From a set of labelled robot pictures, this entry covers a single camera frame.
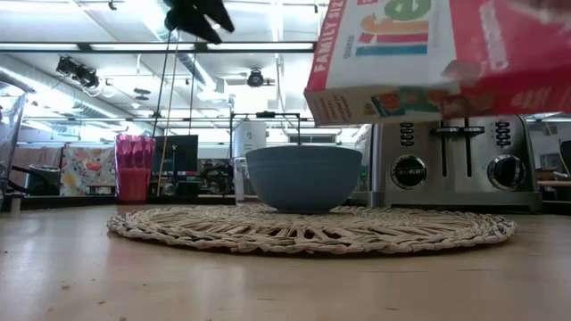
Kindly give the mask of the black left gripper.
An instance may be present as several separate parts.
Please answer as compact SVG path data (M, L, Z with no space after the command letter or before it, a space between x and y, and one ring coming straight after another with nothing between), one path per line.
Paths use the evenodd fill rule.
M219 45L222 40L204 15L188 0L164 0L168 7L164 19L165 27L172 31L178 29ZM234 32L235 26L222 0L203 0L204 13L218 23L224 30Z

